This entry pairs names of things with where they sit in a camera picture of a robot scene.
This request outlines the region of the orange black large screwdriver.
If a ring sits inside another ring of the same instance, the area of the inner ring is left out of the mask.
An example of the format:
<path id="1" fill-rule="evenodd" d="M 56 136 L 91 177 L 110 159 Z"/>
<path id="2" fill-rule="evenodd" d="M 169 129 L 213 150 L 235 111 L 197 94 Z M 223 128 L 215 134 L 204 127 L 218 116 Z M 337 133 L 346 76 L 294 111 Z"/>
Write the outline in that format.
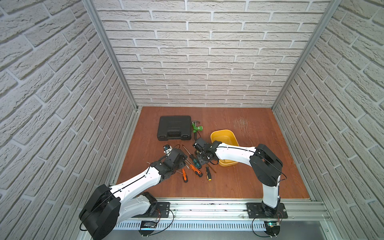
<path id="1" fill-rule="evenodd" d="M 194 171 L 194 173 L 199 176 L 200 178 L 203 176 L 201 171 L 197 169 L 188 159 L 185 160 L 186 164 Z"/>

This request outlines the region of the yellow black phillips screwdriver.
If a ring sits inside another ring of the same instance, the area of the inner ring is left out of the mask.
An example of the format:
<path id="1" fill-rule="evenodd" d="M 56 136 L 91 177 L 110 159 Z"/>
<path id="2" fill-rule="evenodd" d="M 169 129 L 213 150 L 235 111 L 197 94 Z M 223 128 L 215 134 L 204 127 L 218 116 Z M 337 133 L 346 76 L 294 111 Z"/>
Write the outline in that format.
<path id="1" fill-rule="evenodd" d="M 212 180 L 212 174 L 210 171 L 210 167 L 208 165 L 206 165 L 206 174 L 207 174 L 207 180 L 211 181 Z"/>

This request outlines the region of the right controller board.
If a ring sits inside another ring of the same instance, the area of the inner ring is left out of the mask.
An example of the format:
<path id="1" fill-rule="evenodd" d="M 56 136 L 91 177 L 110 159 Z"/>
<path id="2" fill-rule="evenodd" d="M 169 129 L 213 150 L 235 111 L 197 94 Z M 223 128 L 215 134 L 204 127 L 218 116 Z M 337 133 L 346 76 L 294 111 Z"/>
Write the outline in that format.
<path id="1" fill-rule="evenodd" d="M 269 237 L 277 237 L 281 230 L 281 225 L 278 222 L 264 222 L 265 224 L 265 233 Z"/>

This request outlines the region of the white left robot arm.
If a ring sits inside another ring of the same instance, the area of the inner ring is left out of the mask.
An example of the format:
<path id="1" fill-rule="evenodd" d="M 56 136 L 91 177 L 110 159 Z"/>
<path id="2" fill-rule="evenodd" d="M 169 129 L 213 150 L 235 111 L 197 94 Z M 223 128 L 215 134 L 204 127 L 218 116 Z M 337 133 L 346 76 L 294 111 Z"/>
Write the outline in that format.
<path id="1" fill-rule="evenodd" d="M 82 231 L 93 240 L 104 239 L 116 224 L 138 215 L 152 215 L 157 200 L 147 189 L 169 179 L 186 164 L 187 156 L 179 149 L 172 149 L 142 173 L 111 187 L 98 186 L 79 214 Z"/>

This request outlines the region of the left controller board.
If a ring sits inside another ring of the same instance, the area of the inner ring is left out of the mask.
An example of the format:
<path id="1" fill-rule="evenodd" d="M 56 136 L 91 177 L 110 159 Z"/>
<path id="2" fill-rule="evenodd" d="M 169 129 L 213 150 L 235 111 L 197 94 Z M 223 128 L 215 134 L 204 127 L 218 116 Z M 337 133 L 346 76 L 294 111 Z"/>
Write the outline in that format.
<path id="1" fill-rule="evenodd" d="M 156 230 L 157 224 L 155 221 L 141 221 L 139 233 L 142 237 L 148 237 Z"/>

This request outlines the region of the small orange screwdriver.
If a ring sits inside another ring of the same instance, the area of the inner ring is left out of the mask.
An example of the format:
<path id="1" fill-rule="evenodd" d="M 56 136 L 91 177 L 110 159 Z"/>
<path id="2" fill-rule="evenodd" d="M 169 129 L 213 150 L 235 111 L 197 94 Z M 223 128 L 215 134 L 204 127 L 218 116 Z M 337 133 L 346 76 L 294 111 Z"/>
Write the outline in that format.
<path id="1" fill-rule="evenodd" d="M 188 182 L 188 176 L 187 176 L 187 173 L 186 173 L 185 169 L 181 169 L 181 170 L 177 171 L 177 173 L 179 173 L 179 174 L 181 174 L 183 176 L 184 183 Z"/>

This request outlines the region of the green black large screwdriver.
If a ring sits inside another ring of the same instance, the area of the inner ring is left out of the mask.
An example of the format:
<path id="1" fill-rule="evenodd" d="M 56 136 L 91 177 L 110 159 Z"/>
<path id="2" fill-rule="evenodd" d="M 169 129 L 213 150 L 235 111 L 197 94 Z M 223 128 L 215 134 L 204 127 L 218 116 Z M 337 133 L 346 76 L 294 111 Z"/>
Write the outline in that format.
<path id="1" fill-rule="evenodd" d="M 196 157 L 195 157 L 193 154 L 191 154 L 191 153 L 188 151 L 188 149 L 187 149 L 184 145 L 183 145 L 183 148 L 184 148 L 184 149 L 186 150 L 186 152 L 188 153 L 188 155 L 189 155 L 190 159 L 193 161 L 195 167 L 198 168 L 198 169 L 201 169 L 202 166 L 200 165 L 200 163 L 198 162 L 198 160 L 196 159 Z"/>

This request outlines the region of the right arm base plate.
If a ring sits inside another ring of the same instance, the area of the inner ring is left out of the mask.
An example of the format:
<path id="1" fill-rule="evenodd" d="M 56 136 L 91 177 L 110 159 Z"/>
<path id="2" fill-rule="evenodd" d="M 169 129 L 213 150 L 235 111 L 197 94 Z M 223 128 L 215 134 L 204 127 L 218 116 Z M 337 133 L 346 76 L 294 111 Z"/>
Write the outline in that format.
<path id="1" fill-rule="evenodd" d="M 271 208 L 264 203 L 246 203 L 250 219 L 287 219 L 288 214 L 283 203 Z"/>

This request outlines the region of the aluminium frame post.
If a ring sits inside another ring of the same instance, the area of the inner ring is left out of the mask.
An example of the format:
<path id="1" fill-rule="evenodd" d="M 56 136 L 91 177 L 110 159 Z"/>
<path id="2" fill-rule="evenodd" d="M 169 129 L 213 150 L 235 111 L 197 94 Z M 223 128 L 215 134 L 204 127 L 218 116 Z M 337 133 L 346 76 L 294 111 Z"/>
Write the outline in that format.
<path id="1" fill-rule="evenodd" d="M 316 43 L 318 42 L 320 36 L 322 35 L 325 28 L 328 26 L 332 16 L 335 14 L 337 8 L 341 4 L 341 0 L 332 0 L 327 6 L 327 9 L 325 10 L 324 14 L 322 15 L 319 23 L 316 25 L 315 30 L 311 37 L 309 38 L 307 44 L 305 45 L 301 55 L 299 56 L 298 61 L 295 63 L 292 71 L 290 72 L 285 84 L 283 85 L 281 91 L 279 92 L 276 100 L 274 101 L 271 110 L 275 111 L 282 100 L 284 94 L 288 90 L 288 87 L 291 85 L 291 82 L 294 80 L 294 77 L 299 72 L 300 68 L 302 67 L 303 63 L 306 61 L 308 56 L 310 55 L 311 51 L 315 47 Z"/>
<path id="2" fill-rule="evenodd" d="M 123 70 L 120 66 L 120 63 L 118 61 L 117 55 L 114 52 L 114 49 L 112 47 L 112 44 L 110 42 L 110 39 L 108 38 L 107 32 L 103 26 L 103 22 L 98 14 L 98 11 L 95 7 L 95 4 L 91 0 L 84 0 L 83 1 L 85 8 L 90 16 L 90 19 L 92 20 L 94 27 L 99 35 L 99 38 L 101 40 L 101 43 L 103 44 L 105 51 L 112 63 L 112 66 L 114 67 L 114 70 L 116 71 L 116 74 L 118 76 L 119 81 L 121 82 L 123 89 L 125 93 L 128 96 L 128 100 L 133 107 L 133 109 L 137 112 L 138 111 L 138 105 L 134 99 L 134 96 L 129 88 L 129 85 L 127 83 L 127 80 L 125 78 L 125 75 L 123 73 Z"/>

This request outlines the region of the controller board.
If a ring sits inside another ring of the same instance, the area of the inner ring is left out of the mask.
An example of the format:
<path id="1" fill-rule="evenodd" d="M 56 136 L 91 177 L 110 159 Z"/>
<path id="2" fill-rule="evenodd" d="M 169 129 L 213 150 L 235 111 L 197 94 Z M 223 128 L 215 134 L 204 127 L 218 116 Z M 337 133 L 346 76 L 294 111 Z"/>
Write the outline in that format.
<path id="1" fill-rule="evenodd" d="M 139 233 L 142 237 L 148 237 L 156 230 L 157 224 L 155 221 L 141 221 Z"/>
<path id="2" fill-rule="evenodd" d="M 281 225 L 278 222 L 264 222 L 265 224 L 265 233 L 269 237 L 277 237 L 281 230 Z"/>

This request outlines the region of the aluminium frame post left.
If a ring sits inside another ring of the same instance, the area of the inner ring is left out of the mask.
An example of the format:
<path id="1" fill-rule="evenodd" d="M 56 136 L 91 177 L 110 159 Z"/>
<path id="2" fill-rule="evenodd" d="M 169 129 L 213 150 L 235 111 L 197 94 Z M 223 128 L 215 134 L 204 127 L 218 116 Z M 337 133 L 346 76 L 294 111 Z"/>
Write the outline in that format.
<path id="1" fill-rule="evenodd" d="M 112 44 L 110 42 L 110 39 L 108 38 L 107 32 L 103 26 L 103 22 L 98 14 L 98 11 L 95 7 L 95 4 L 91 0 L 84 0 L 83 1 L 85 8 L 90 16 L 90 19 L 92 20 L 94 27 L 99 35 L 99 38 L 101 40 L 101 43 L 103 44 L 105 51 L 112 63 L 112 66 L 114 67 L 114 70 L 116 71 L 116 74 L 118 76 L 119 81 L 121 82 L 123 89 L 125 93 L 128 96 L 128 100 L 133 107 L 133 109 L 137 112 L 138 111 L 138 105 L 134 99 L 134 96 L 129 88 L 129 85 L 127 83 L 127 80 L 125 78 L 125 75 L 123 73 L 123 70 L 120 66 L 120 63 L 118 61 L 117 55 L 114 52 L 114 49 L 112 47 Z"/>

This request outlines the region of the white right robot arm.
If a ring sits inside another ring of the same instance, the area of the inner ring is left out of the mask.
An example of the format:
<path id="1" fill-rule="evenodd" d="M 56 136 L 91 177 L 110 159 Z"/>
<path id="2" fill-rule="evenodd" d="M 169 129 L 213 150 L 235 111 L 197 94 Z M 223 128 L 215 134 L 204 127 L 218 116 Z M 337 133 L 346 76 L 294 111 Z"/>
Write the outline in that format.
<path id="1" fill-rule="evenodd" d="M 262 208 L 265 211 L 275 211 L 278 208 L 283 162 L 266 145 L 239 147 L 219 141 L 208 143 L 199 138 L 193 147 L 201 164 L 212 160 L 230 160 L 252 167 L 263 185 Z"/>

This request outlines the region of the aluminium front rail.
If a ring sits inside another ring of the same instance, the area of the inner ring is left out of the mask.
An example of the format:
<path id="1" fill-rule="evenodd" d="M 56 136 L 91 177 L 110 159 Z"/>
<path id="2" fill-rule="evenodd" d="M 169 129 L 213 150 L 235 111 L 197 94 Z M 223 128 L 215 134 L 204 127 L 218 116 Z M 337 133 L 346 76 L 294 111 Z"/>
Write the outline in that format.
<path id="1" fill-rule="evenodd" d="M 330 221 L 331 216 L 323 202 L 310 199 L 281 199 L 278 212 L 273 218 L 262 218 L 260 212 L 249 210 L 247 204 L 257 204 L 261 199 L 217 198 L 160 198 L 169 202 L 176 220 L 223 220 L 247 221 Z"/>

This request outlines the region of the aluminium frame post right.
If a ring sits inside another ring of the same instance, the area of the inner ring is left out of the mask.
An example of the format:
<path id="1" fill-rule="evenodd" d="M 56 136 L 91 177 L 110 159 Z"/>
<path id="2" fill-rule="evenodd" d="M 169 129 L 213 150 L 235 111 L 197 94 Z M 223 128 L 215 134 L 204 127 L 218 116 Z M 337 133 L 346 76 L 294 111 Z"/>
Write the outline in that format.
<path id="1" fill-rule="evenodd" d="M 315 47 L 316 43 L 318 42 L 320 36 L 322 35 L 325 28 L 328 26 L 332 16 L 335 14 L 337 8 L 341 4 L 341 0 L 332 0 L 327 6 L 327 9 L 325 10 L 324 14 L 322 15 L 319 23 L 316 25 L 315 30 L 311 37 L 309 38 L 307 44 L 305 45 L 301 55 L 299 56 L 298 61 L 295 63 L 292 71 L 290 72 L 285 84 L 283 85 L 281 91 L 279 92 L 276 100 L 274 101 L 271 110 L 275 111 L 282 100 L 284 94 L 288 90 L 288 87 L 291 85 L 291 82 L 294 80 L 294 77 L 299 72 L 300 68 L 302 67 L 303 63 L 306 61 L 308 56 L 310 55 L 311 51 Z"/>

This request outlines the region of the black plastic tool case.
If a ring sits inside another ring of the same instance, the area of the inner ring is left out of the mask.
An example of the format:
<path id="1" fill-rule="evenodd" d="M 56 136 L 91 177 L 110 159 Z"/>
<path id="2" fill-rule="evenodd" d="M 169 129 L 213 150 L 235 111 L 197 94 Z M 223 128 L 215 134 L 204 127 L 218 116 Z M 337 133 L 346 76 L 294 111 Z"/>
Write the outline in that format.
<path id="1" fill-rule="evenodd" d="M 190 116 L 161 116 L 157 132 L 159 141 L 182 140 L 192 138 L 192 119 Z"/>

